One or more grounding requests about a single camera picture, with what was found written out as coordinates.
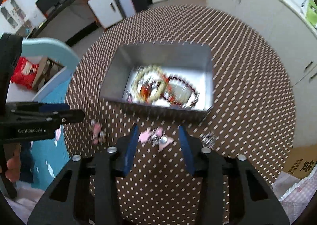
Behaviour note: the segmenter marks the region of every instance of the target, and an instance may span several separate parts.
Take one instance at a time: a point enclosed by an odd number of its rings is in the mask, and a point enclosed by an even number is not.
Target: light blue chair
[[[74,72],[80,58],[65,43],[53,38],[24,39],[21,56],[47,56]]]
[[[58,85],[71,77],[80,61],[80,58],[68,45],[52,38],[24,39],[21,56],[28,58],[34,63],[37,63],[41,56],[47,56],[52,60],[59,61],[65,67],[50,79],[39,92],[10,83],[7,102],[42,101]]]

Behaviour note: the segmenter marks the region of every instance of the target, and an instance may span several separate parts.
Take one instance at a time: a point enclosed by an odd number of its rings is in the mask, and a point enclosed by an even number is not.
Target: human hand
[[[13,152],[13,157],[7,161],[8,170],[5,172],[5,176],[11,182],[16,182],[20,179],[20,160],[21,145],[16,144],[16,149]]]

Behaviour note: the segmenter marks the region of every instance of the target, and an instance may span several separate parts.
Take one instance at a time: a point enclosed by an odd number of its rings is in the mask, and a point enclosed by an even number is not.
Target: cardboard box
[[[317,144],[291,149],[283,171],[298,179],[307,177],[317,163]]]

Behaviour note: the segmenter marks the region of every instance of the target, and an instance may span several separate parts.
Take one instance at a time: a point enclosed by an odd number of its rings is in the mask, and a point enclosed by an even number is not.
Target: round table
[[[194,124],[132,116],[99,98],[100,85],[118,46],[145,41],[196,42],[211,47],[214,105],[204,121]],[[214,150],[231,157],[244,154],[269,184],[283,168],[294,135],[294,96],[275,51],[236,17],[204,6],[149,9],[107,30],[80,61],[66,102],[86,112],[83,123],[64,126],[70,156],[93,156],[115,144],[133,123],[138,123],[140,131],[161,126],[174,138],[162,152],[150,144],[139,144],[132,172],[118,179],[122,216],[138,224],[194,224],[201,179],[192,178],[185,169],[177,138],[179,124],[198,138],[214,131],[219,136]],[[91,119],[107,129],[107,145],[92,145]],[[229,219],[227,187],[225,180],[224,221]],[[94,179],[90,190],[94,193]]]

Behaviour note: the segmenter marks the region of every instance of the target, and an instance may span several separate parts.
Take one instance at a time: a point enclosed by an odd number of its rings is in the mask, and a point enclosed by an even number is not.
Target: metal screw
[[[108,153],[115,153],[115,152],[117,152],[117,150],[118,149],[115,146],[110,146],[107,148]]]
[[[203,153],[211,153],[211,149],[209,147],[203,147],[201,149],[201,152],[203,152]]]
[[[245,155],[243,155],[243,154],[239,154],[238,156],[237,156],[237,158],[238,158],[238,160],[239,161],[245,161],[247,158],[245,157]]]
[[[81,156],[80,156],[79,154],[74,155],[74,156],[72,157],[72,160],[73,160],[74,162],[78,162],[78,161],[81,160]]]

